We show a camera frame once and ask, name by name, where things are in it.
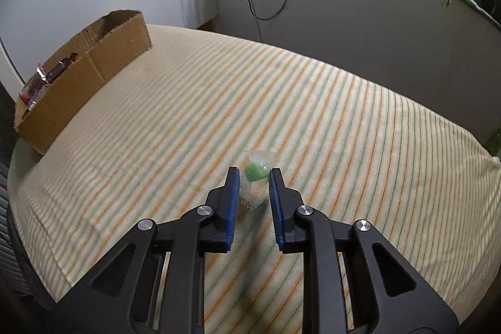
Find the clear packet green candy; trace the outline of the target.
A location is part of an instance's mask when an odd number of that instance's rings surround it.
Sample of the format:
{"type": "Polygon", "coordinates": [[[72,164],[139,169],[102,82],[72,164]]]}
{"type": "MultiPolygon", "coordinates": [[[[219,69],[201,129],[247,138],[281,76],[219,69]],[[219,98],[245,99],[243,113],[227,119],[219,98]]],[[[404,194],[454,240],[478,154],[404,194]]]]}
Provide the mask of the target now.
{"type": "Polygon", "coordinates": [[[273,150],[249,150],[240,170],[240,202],[250,210],[269,199],[269,174],[278,164],[279,155],[273,150]]]}

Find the red-ended brown cake packet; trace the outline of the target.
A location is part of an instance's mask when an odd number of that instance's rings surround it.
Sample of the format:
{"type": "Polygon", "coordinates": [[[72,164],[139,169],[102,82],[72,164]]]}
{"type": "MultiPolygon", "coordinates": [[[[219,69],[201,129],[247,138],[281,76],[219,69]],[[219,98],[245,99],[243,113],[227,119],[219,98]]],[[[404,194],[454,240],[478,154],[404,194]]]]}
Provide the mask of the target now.
{"type": "Polygon", "coordinates": [[[19,98],[25,103],[25,110],[27,112],[31,111],[31,109],[36,106],[37,102],[43,97],[44,92],[47,91],[48,86],[48,75],[43,65],[38,64],[36,73],[25,83],[19,93],[19,98]]]}

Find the brown Snickers bar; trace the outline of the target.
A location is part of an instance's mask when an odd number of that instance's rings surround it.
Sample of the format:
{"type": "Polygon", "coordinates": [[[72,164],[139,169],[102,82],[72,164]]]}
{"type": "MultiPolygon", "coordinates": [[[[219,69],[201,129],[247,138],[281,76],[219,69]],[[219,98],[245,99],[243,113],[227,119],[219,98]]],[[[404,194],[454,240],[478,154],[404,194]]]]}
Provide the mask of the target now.
{"type": "Polygon", "coordinates": [[[69,57],[60,60],[60,62],[58,62],[57,65],[45,75],[45,82],[52,84],[70,65],[75,62],[77,57],[77,53],[72,53],[69,57]]]}

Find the striped yellow table cloth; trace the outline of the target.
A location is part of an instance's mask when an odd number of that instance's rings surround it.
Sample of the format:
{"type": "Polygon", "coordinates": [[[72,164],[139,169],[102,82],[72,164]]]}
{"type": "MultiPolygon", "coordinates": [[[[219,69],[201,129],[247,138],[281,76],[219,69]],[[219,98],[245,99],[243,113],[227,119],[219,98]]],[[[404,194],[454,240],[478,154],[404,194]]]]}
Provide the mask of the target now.
{"type": "Polygon", "coordinates": [[[152,48],[8,174],[27,257],[58,300],[140,219],[205,201],[262,153],[305,203],[367,219],[464,321],[500,267],[500,161],[464,128],[343,69],[152,25],[152,48]]]}

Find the brown cardboard box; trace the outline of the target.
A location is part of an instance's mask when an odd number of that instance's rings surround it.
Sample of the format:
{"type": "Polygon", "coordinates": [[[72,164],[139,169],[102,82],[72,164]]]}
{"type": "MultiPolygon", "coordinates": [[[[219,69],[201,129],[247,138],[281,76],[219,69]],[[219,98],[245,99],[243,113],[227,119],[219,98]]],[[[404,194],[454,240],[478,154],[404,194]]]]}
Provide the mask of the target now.
{"type": "Polygon", "coordinates": [[[60,60],[78,54],[31,111],[17,97],[14,129],[44,154],[87,101],[151,46],[140,11],[121,9],[97,19],[41,64],[47,74],[60,60]]]}

